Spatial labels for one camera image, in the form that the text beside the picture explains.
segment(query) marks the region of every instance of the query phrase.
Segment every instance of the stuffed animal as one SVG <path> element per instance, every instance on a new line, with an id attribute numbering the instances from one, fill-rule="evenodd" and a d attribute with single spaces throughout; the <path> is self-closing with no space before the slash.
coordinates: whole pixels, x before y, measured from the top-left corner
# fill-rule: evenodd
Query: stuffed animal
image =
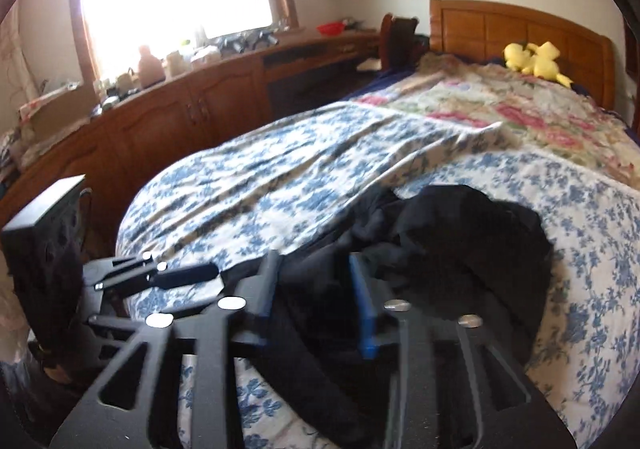
<path id="1" fill-rule="evenodd" d="M 549 41 L 542 46 L 529 43 L 526 48 L 514 43 L 504 49 L 504 61 L 508 69 L 545 80 L 554 80 L 571 89 L 573 81 L 560 73 L 556 63 L 559 57 L 560 50 Z"/>

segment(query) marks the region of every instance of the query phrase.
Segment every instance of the wooden headboard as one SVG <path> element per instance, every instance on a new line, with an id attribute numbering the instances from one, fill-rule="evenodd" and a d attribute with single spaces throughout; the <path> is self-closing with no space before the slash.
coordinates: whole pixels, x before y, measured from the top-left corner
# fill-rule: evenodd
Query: wooden headboard
<path id="1" fill-rule="evenodd" d="M 613 109 L 616 73 L 610 39 L 576 23 L 512 4 L 431 0 L 431 49 L 474 61 L 501 57 L 509 43 L 551 41 L 560 71 L 587 88 L 599 106 Z"/>

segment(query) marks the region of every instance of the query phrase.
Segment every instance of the floral blanket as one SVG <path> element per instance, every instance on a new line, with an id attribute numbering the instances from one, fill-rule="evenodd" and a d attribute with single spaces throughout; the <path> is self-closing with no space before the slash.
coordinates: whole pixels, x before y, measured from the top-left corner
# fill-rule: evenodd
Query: floral blanket
<path id="1" fill-rule="evenodd" d="M 640 369 L 640 193 L 543 150 L 507 125 L 484 129 L 362 104 L 285 118 L 190 156 L 140 191 L 118 255 L 151 250 L 171 267 L 221 270 L 313 239 L 374 183 L 401 197 L 427 184 L 468 184 L 539 212 L 553 279 L 528 375 L 578 447 L 600 434 Z M 214 281 L 145 291 L 134 318 L 215 295 Z M 238 403 L 248 449 L 332 448 L 243 360 Z M 184 361 L 180 437 L 190 444 L 193 357 Z"/>
<path id="2" fill-rule="evenodd" d="M 593 99 L 496 64 L 428 53 L 415 75 L 355 99 L 474 127 L 506 122 L 525 143 L 640 189 L 640 148 Z"/>

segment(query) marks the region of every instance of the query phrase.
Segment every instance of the silver bolt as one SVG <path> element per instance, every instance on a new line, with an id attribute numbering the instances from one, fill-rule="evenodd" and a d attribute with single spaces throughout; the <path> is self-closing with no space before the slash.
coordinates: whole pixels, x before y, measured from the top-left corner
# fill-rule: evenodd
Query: silver bolt
<path id="1" fill-rule="evenodd" d="M 482 326 L 482 318 L 477 315 L 463 315 L 458 319 L 458 324 L 465 328 L 478 328 Z"/>
<path id="2" fill-rule="evenodd" d="M 390 299 L 385 303 L 385 310 L 392 312 L 408 312 L 411 310 L 411 303 L 403 299 Z"/>
<path id="3" fill-rule="evenodd" d="M 147 326 L 152 328 L 167 328 L 174 322 L 174 316 L 171 314 L 151 314 L 145 322 Z"/>
<path id="4" fill-rule="evenodd" d="M 218 306 L 223 310 L 239 310 L 244 308 L 246 301 L 241 297 L 223 297 L 218 301 Z"/>

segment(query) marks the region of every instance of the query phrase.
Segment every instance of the blue and white floral sheet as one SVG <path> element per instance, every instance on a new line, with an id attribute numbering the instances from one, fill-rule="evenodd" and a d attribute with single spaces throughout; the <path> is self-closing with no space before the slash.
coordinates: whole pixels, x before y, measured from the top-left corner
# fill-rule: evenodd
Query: blue and white floral sheet
<path id="1" fill-rule="evenodd" d="M 122 222 L 118 254 L 151 250 L 171 267 L 227 269 L 278 244 L 290 252 L 330 227 L 371 184 L 402 197 L 468 184 L 540 213 L 553 280 L 528 375 L 586 448 L 617 411 L 640 364 L 640 193 L 523 146 L 502 124 L 473 129 L 337 103 L 186 158 L 154 178 Z M 220 282 L 146 291 L 135 318 L 204 299 Z M 197 370 L 185 361 L 180 436 L 188 446 Z M 331 448 L 248 361 L 237 360 L 248 449 Z"/>

